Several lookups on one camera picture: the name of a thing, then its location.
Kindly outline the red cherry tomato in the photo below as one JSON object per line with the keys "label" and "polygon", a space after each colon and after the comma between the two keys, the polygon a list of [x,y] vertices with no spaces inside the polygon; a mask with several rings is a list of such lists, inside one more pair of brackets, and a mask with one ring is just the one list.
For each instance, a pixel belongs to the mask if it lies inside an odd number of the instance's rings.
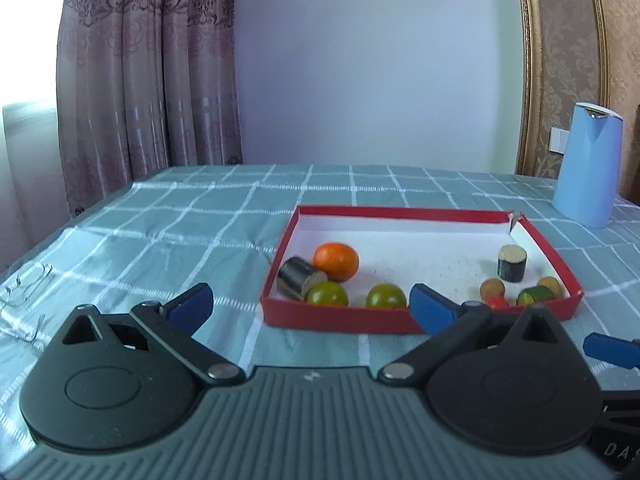
{"label": "red cherry tomato", "polygon": [[486,304],[494,311],[508,310],[510,308],[509,301],[503,296],[491,296],[486,299]]}

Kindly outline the brown longan fruit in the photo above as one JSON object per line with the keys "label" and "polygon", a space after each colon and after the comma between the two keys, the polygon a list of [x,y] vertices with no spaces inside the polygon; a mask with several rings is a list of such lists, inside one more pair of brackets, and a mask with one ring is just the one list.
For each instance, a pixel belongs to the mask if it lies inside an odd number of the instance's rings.
{"label": "brown longan fruit", "polygon": [[541,278],[537,282],[537,285],[548,288],[550,292],[552,292],[553,297],[555,299],[564,297],[564,287],[562,283],[559,280],[557,280],[554,276],[545,276],[544,278]]}
{"label": "brown longan fruit", "polygon": [[485,304],[487,304],[491,298],[503,297],[505,293],[506,286],[504,286],[500,278],[488,278],[488,280],[480,284],[480,299],[483,300]]}

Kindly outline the dark cucumber chunk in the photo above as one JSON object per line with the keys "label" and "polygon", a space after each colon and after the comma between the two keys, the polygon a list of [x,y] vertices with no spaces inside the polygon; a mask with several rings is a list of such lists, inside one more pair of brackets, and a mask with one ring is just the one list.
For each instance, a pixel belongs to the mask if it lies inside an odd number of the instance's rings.
{"label": "dark cucumber chunk", "polygon": [[277,273],[277,288],[288,298],[305,301],[314,286],[327,280],[326,272],[294,256],[281,264]]}
{"label": "dark cucumber chunk", "polygon": [[498,277],[509,283],[519,283],[525,275],[527,252],[521,246],[503,245],[498,251]]}

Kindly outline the green tomato outside box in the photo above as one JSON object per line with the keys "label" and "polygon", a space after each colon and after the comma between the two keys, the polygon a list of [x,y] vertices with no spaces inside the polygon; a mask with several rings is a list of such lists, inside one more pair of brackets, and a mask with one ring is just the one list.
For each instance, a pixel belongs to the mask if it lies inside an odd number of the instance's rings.
{"label": "green tomato outside box", "polygon": [[397,285],[381,283],[369,290],[364,304],[367,309],[405,309],[408,300]]}

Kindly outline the orange mandarin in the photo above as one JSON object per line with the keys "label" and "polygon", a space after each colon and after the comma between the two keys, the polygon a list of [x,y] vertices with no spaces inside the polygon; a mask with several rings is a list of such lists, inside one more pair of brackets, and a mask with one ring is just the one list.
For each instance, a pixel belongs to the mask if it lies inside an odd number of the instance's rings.
{"label": "orange mandarin", "polygon": [[314,251],[311,263],[323,271],[331,281],[336,282],[350,280],[360,266],[356,250],[349,245],[337,242],[320,245]]}

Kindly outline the small green cucumber piece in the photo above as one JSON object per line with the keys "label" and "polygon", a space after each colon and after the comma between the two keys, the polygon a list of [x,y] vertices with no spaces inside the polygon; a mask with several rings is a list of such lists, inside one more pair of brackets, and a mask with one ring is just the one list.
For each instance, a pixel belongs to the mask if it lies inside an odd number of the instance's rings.
{"label": "small green cucumber piece", "polygon": [[544,285],[536,285],[524,288],[516,298],[518,306],[527,306],[528,304],[542,304],[546,301],[555,300],[555,294],[552,290]]}

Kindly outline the clear eyeglasses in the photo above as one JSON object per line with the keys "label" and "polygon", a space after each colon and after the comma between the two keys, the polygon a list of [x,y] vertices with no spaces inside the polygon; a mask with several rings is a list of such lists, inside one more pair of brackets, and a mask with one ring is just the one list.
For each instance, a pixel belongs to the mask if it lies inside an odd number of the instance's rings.
{"label": "clear eyeglasses", "polygon": [[20,266],[1,285],[1,333],[15,340],[32,344],[36,341],[44,316],[34,327],[22,325],[17,315],[23,312],[52,272],[50,263],[29,261]]}

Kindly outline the red shallow cardboard box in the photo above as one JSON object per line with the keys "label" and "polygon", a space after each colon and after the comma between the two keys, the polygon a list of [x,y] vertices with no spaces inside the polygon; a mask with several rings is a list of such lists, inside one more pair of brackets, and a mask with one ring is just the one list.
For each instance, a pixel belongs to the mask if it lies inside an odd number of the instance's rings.
{"label": "red shallow cardboard box", "polygon": [[[284,296],[277,288],[282,263],[297,256],[310,261],[322,244],[354,248],[360,266],[343,288],[348,307],[325,307]],[[527,252],[524,278],[506,283],[508,313],[520,313],[520,291],[554,276],[564,297],[546,301],[560,321],[578,309],[584,289],[560,254],[524,214],[511,211],[424,209],[369,206],[299,206],[285,228],[271,263],[260,302],[264,321],[292,330],[355,334],[420,334],[409,312],[412,286],[424,284],[456,304],[480,301],[480,284],[497,275],[503,245]],[[367,309],[369,290],[381,283],[397,285],[408,300],[405,309]]]}

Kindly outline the green checked bedsheet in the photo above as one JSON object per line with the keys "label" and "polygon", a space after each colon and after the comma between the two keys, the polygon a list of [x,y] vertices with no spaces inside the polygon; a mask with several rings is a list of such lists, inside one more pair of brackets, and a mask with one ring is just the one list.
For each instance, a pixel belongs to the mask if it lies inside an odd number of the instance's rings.
{"label": "green checked bedsheet", "polygon": [[265,326],[259,295],[288,219],[299,205],[514,210],[525,214],[585,289],[567,331],[639,333],[639,209],[618,200],[610,224],[591,229],[552,207],[548,179],[401,166],[201,166],[141,179],[67,223],[4,274],[29,261],[52,272],[17,315],[32,344],[1,334],[1,466],[34,445],[18,407],[21,386],[70,311],[104,313],[167,301],[205,282],[214,312],[198,340],[244,367],[364,365],[377,370],[415,336],[280,330]]}

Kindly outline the light blue kettle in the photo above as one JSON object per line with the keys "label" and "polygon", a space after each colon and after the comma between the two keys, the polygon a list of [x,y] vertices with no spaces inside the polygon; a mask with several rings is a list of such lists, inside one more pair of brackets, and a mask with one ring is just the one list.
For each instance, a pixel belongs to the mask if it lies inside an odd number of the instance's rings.
{"label": "light blue kettle", "polygon": [[624,120],[609,108],[578,102],[552,206],[583,226],[608,225],[617,193]]}

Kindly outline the green tomato in box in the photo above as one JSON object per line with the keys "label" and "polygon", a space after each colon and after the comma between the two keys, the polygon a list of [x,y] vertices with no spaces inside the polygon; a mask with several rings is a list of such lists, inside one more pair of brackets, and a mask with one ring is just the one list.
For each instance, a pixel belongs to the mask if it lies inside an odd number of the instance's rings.
{"label": "green tomato in box", "polygon": [[326,281],[314,286],[307,294],[308,304],[325,307],[348,307],[349,298],[341,284]]}

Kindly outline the pink patterned curtain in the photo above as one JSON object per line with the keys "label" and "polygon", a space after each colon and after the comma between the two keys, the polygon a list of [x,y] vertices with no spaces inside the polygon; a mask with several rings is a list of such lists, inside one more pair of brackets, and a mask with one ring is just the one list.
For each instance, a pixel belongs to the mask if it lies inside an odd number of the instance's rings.
{"label": "pink patterned curtain", "polygon": [[56,97],[72,214],[157,170],[239,165],[234,0],[63,0]]}

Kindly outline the white wall socket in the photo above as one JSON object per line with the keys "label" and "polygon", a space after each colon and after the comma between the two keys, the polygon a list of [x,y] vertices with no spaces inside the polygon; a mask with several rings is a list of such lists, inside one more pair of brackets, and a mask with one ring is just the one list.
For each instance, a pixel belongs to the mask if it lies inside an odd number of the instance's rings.
{"label": "white wall socket", "polygon": [[552,127],[549,134],[549,147],[551,153],[564,155],[570,132],[559,127]]}

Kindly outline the gold wall frame moulding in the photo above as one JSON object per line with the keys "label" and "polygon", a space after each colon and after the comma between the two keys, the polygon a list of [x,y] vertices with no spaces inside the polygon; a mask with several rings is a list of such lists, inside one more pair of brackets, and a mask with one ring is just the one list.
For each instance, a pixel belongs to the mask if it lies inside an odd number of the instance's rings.
{"label": "gold wall frame moulding", "polygon": [[555,179],[562,156],[551,129],[567,127],[578,101],[610,104],[603,0],[520,0],[523,114],[516,172]]}

